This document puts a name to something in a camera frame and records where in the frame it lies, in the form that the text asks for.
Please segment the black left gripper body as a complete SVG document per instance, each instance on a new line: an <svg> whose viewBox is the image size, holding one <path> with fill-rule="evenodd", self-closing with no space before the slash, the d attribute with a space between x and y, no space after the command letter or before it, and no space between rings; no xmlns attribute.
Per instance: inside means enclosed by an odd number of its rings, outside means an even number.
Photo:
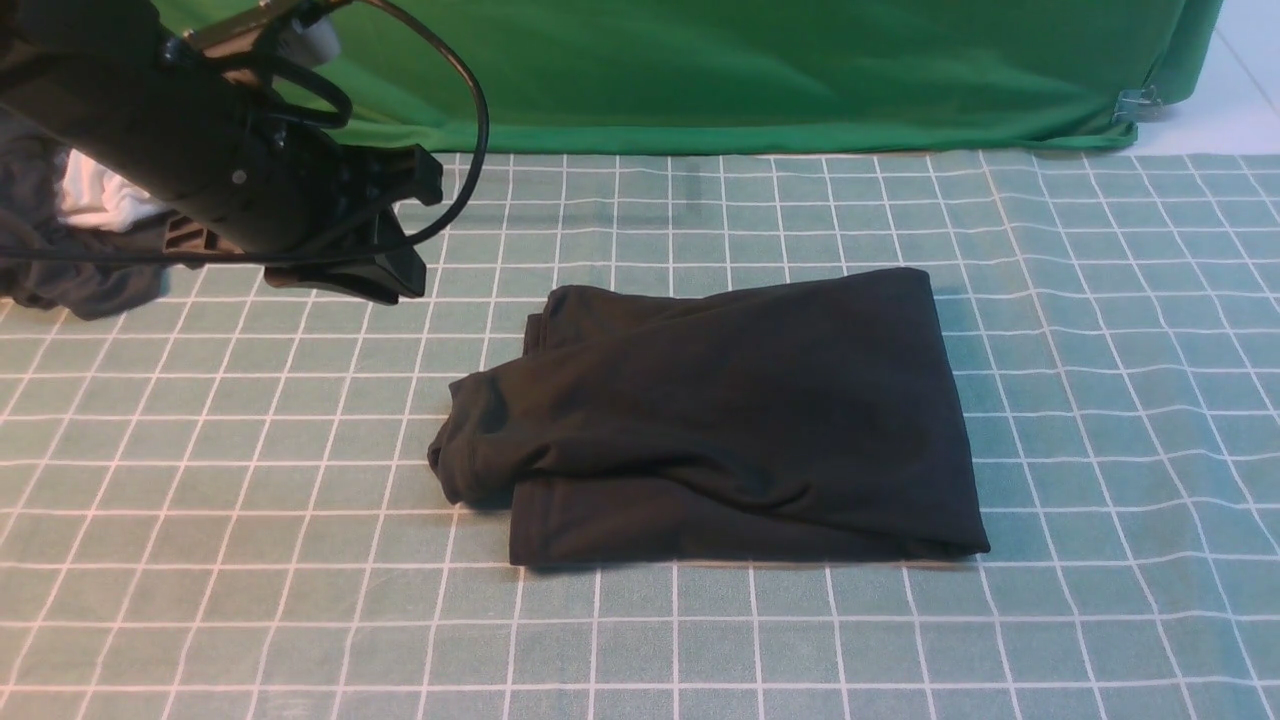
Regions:
<svg viewBox="0 0 1280 720"><path fill-rule="evenodd" d="M20 114L243 252L307 256L310 240L401 225L365 210L335 143L278 145L253 91L188 50L24 50Z"/></svg>

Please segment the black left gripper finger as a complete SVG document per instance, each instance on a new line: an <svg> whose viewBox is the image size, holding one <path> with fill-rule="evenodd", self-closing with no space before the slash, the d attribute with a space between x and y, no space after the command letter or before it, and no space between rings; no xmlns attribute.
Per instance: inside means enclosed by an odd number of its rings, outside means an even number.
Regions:
<svg viewBox="0 0 1280 720"><path fill-rule="evenodd" d="M417 145L346 146L346 161L357 197L383 206L410 199L424 206L443 202L443 165Z"/></svg>
<svg viewBox="0 0 1280 720"><path fill-rule="evenodd" d="M340 263L317 260L326 252L370 249L404 238L401 225L358 225L338 240L310 240L298 246L308 258L306 263L268 266L262 279L276 290L320 290L385 306L394 306L402 299L421 299L426 293L428 268L416 249Z"/></svg>

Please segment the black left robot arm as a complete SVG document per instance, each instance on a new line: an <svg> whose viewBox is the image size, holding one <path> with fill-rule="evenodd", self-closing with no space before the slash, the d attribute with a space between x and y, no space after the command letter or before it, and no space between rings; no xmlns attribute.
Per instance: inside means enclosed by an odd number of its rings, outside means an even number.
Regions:
<svg viewBox="0 0 1280 720"><path fill-rule="evenodd" d="M381 305L420 299L426 266L394 205L443 199L419 146L332 137L349 96L324 1L262 1L169 31L150 1L5 1L3 106L170 208L132 263L251 264L276 288Z"/></svg>

